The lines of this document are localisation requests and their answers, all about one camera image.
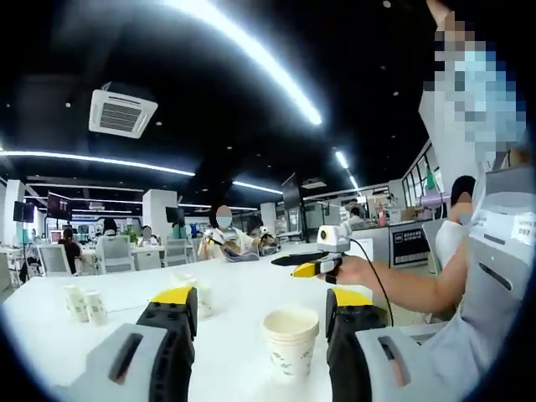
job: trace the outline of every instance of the column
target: column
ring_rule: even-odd
[[[400,209],[405,208],[405,196],[404,187],[402,186],[402,179],[389,180],[389,192],[397,198],[397,206]]]
[[[260,218],[270,233],[276,232],[276,204],[264,203],[260,205]]]
[[[143,224],[151,226],[153,234],[160,236],[163,243],[171,236],[166,207],[177,207],[177,192],[152,189],[143,194]]]
[[[455,113],[451,96],[442,88],[434,92],[425,91],[419,113],[434,147],[437,164],[446,193],[451,193],[454,181],[463,175],[477,178],[479,167],[475,158],[475,143],[466,138],[466,123],[460,119],[452,120]]]
[[[13,221],[15,201],[24,201],[24,183],[20,180],[8,180],[6,196],[3,204],[3,243],[5,245],[17,244],[17,233],[23,229],[23,224]]]

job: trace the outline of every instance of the monitor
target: monitor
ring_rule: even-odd
[[[300,184],[295,173],[292,174],[283,184],[283,201],[285,209],[294,209],[302,204],[302,196],[300,194]]]
[[[166,207],[166,218],[169,224],[184,226],[184,210],[182,208]]]
[[[34,222],[34,205],[21,203],[15,201],[13,206],[13,220],[15,222],[27,222],[32,224]]]
[[[49,192],[47,202],[47,218],[72,220],[70,200],[61,195]]]

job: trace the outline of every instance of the cable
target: cable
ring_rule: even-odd
[[[387,297],[387,292],[384,289],[384,285],[382,284],[382,281],[379,279],[378,273],[376,272],[376,269],[374,268],[374,265],[372,265],[372,262],[369,259],[369,256],[367,255],[367,252],[363,248],[363,246],[355,239],[350,239],[353,243],[357,244],[361,251],[365,254],[365,258],[369,262],[368,264],[372,268],[373,273],[376,275],[376,279],[378,280],[379,286],[382,288],[382,292],[384,293],[385,300],[387,301],[387,308],[389,309],[389,316],[391,318],[391,327],[394,327],[394,319],[393,319],[393,310],[391,310],[391,302],[389,301],[389,298]]]

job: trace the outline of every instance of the paper cup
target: paper cup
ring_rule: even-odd
[[[96,326],[105,325],[108,322],[108,313],[102,305],[101,294],[98,291],[85,293],[85,304],[90,322]]]
[[[89,318],[85,310],[84,293],[74,285],[64,286],[64,290],[67,312],[78,322],[88,322]]]
[[[263,327],[276,380],[293,383],[308,376],[319,332],[318,315],[301,307],[277,310],[266,316]]]
[[[208,283],[198,282],[198,317],[206,318],[212,315],[212,288]]]

